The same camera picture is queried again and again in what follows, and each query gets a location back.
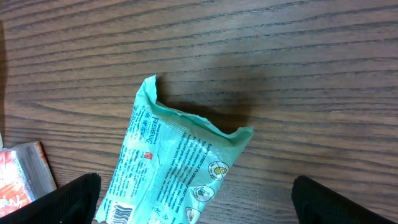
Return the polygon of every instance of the wet wipes package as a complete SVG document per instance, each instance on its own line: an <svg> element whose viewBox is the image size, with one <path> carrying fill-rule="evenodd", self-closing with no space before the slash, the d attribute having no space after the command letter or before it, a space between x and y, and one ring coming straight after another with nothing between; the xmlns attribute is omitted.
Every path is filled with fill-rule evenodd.
<svg viewBox="0 0 398 224"><path fill-rule="evenodd" d="M96 213L107 223L196 223L253 128L222 133L207 119L156 101L155 76L136 95L109 189Z"/></svg>

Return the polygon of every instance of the circular icon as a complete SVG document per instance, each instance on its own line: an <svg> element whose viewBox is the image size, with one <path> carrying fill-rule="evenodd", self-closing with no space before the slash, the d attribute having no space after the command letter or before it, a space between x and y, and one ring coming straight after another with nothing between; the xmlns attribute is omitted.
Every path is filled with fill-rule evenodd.
<svg viewBox="0 0 398 224"><path fill-rule="evenodd" d="M212 162L209 165L209 174L215 180L224 179L228 170L229 166L224 162Z"/></svg>
<svg viewBox="0 0 398 224"><path fill-rule="evenodd" d="M196 223L199 219L200 212L194 208L187 207L185 209L185 218L187 218L189 224Z"/></svg>
<svg viewBox="0 0 398 224"><path fill-rule="evenodd" d="M208 202L214 196L214 190L211 187L199 186L193 190L193 196L200 202Z"/></svg>

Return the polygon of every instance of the teal plastic package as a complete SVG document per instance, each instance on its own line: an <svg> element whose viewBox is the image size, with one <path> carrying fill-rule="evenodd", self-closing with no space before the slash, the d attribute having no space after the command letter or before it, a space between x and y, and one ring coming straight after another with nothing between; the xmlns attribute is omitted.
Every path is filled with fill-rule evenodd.
<svg viewBox="0 0 398 224"><path fill-rule="evenodd" d="M156 102L155 75L136 95L119 162L96 213L107 223L196 223L252 138Z"/></svg>

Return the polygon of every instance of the wood grain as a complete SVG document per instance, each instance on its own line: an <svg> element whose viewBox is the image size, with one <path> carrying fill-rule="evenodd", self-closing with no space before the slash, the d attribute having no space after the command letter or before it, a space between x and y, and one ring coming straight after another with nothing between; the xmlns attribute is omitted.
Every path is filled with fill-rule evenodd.
<svg viewBox="0 0 398 224"><path fill-rule="evenodd" d="M42 141L59 185L97 172L103 198L156 73L167 106L256 130L200 223L298 223L298 175L398 222L396 0L2 0L0 21L1 134Z"/></svg>

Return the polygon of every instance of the red logo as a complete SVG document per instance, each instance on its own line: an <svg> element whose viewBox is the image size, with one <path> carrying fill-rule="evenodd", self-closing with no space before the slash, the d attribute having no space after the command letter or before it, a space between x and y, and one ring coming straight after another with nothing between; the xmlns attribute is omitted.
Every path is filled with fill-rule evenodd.
<svg viewBox="0 0 398 224"><path fill-rule="evenodd" d="M152 159L152 153L150 153L150 152L145 152L144 158L145 158L145 159Z"/></svg>

